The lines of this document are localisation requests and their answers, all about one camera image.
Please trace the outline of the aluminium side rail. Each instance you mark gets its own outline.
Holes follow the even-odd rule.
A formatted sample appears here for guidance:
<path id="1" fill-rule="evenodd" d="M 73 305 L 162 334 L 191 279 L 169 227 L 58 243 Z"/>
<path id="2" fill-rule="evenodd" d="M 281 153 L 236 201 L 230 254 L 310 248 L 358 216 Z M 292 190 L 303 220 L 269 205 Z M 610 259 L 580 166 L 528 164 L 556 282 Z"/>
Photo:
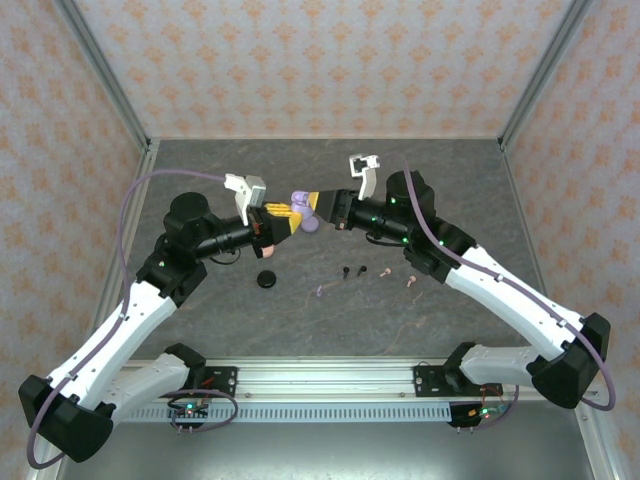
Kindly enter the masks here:
<path id="1" fill-rule="evenodd" d="M 149 146 L 143 151 L 137 167 L 134 179 L 137 180 L 153 171 L 160 141 L 152 139 Z M 129 259 L 135 240 L 136 231 L 144 205 L 148 181 L 135 188 L 134 193 L 126 202 L 123 216 L 122 232 L 119 239 L 122 243 L 122 253 L 126 260 Z M 117 247 L 114 247 L 113 255 L 103 284 L 100 300 L 96 307 L 94 319 L 90 323 L 88 335 L 94 333 L 102 323 L 117 309 L 123 296 L 124 279 L 120 264 L 121 256 Z"/>
<path id="2" fill-rule="evenodd" d="M 529 252 L 529 256 L 531 258 L 532 261 L 532 265 L 534 268 L 534 272 L 535 272 L 535 288 L 537 291 L 539 291 L 541 294 L 543 294 L 545 297 L 550 298 L 550 295 L 547 292 L 546 289 L 546 285 L 544 282 L 544 278 L 542 275 L 542 271 L 540 268 L 540 264 L 537 258 L 537 254 L 536 254 L 536 250 L 535 250 L 535 245 L 531 236 L 531 232 L 529 229 L 529 225 L 526 219 L 526 215 L 525 215 L 525 209 L 524 209 L 524 203 L 522 202 L 522 199 L 519 195 L 519 191 L 518 191 L 518 187 L 516 184 L 516 179 L 515 179 L 515 175 L 514 175 L 514 171 L 513 168 L 510 165 L 507 153 L 505 151 L 501 151 L 501 160 L 504 166 L 504 169 L 506 171 L 506 175 L 509 181 L 509 185 L 511 187 L 513 196 L 514 196 L 514 201 L 515 201 L 515 205 L 516 205 L 516 209 L 518 211 L 518 216 L 520 219 L 520 223 L 522 225 L 523 231 L 524 231 L 524 236 L 525 236 L 525 240 L 526 240 L 526 244 L 527 244 L 527 249 Z"/>

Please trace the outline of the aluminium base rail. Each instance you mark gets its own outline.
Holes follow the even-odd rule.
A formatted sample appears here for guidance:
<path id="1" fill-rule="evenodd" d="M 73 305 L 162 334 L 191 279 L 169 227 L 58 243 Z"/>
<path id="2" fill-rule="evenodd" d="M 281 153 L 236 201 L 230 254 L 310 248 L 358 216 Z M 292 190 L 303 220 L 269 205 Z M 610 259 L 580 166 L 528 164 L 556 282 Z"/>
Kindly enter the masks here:
<path id="1" fill-rule="evenodd" d="M 246 402 L 413 401 L 413 367 L 442 358 L 227 357 L 209 366 L 238 369 L 236 397 Z"/>

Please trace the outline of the aluminium corner post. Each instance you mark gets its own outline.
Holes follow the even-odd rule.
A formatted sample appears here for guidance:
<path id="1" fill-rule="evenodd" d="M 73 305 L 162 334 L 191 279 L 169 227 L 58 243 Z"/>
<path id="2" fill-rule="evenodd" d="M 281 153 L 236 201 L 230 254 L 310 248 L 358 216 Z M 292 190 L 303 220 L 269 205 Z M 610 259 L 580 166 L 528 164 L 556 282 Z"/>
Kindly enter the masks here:
<path id="1" fill-rule="evenodd" d="M 596 0 L 571 0 L 555 33 L 543 51 L 529 81 L 519 97 L 497 142 L 500 150 L 506 153 L 516 140 L 524 123 L 530 116 L 544 88 L 555 72 L 565 50 L 580 29 L 583 20 Z"/>
<path id="2" fill-rule="evenodd" d="M 99 45 L 78 2 L 76 0 L 53 0 L 53 3 L 75 36 L 80 49 L 104 87 L 126 130 L 138 147 L 143 151 L 147 150 L 151 139 L 111 67 L 104 50 Z"/>

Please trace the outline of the aluminium lower frame bar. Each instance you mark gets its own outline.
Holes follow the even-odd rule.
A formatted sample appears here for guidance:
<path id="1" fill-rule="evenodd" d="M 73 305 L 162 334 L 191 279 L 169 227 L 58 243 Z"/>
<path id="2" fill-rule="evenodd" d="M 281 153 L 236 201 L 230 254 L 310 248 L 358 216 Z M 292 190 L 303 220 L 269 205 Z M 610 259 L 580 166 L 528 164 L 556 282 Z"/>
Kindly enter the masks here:
<path id="1" fill-rule="evenodd" d="M 575 409 L 575 416 L 594 480 L 618 480 L 600 426 L 601 414 L 601 411 L 582 402 Z"/>
<path id="2" fill-rule="evenodd" d="M 45 460 L 49 460 L 50 458 L 53 458 L 58 454 L 60 454 L 60 451 L 56 449 L 37 452 L 36 459 L 38 461 L 44 462 Z M 53 466 L 47 467 L 45 469 L 29 468 L 25 480 L 58 480 L 58 474 L 60 473 L 61 468 L 64 466 L 64 463 L 65 459 L 61 459 Z"/>

